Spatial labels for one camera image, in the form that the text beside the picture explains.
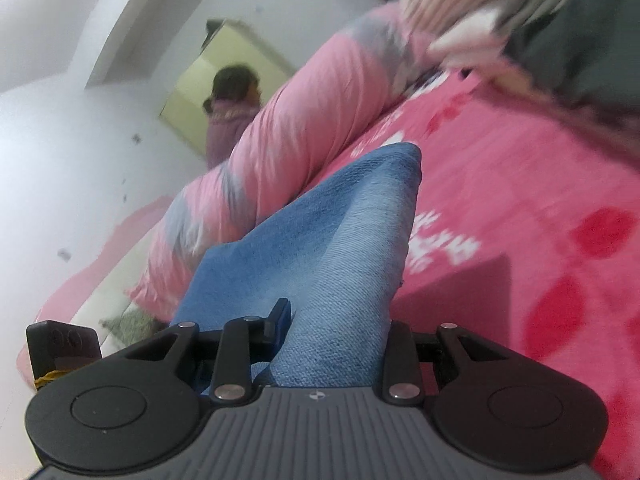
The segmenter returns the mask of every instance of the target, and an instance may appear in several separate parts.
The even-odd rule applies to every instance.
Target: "yellow board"
[[[180,76],[160,113],[163,120],[203,155],[208,121],[202,102],[210,96],[218,70],[237,63],[247,64],[256,71],[264,102],[295,72],[247,26],[239,22],[224,22],[200,57]]]

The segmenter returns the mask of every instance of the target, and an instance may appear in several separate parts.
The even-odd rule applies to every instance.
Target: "gray ribbed panel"
[[[526,476],[492,469],[445,444],[418,410],[370,388],[267,388],[218,410],[191,447],[162,465],[113,480],[598,480],[587,466]],[[45,469],[33,480],[84,477]]]

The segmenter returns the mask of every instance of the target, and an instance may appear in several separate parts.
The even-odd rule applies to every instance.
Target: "purple jacket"
[[[207,167],[212,170],[227,160],[260,108],[246,103],[219,100],[213,103],[207,130]]]

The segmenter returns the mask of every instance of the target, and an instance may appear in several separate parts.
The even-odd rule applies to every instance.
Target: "light blue denim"
[[[289,298],[294,319],[263,377],[279,386],[373,384],[420,179],[413,144],[352,162],[242,240],[207,251],[174,323],[218,330]]]

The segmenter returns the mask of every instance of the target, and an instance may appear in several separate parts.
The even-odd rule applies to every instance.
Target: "pink blanket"
[[[297,197],[433,64],[422,58],[430,39],[402,30],[397,4],[334,35],[270,99],[229,160],[176,197],[131,299],[170,320],[207,249],[240,239]]]
[[[392,316],[455,322],[593,388],[594,466],[640,477],[640,175],[534,105],[451,75],[382,118],[318,177],[385,142],[422,149]]]

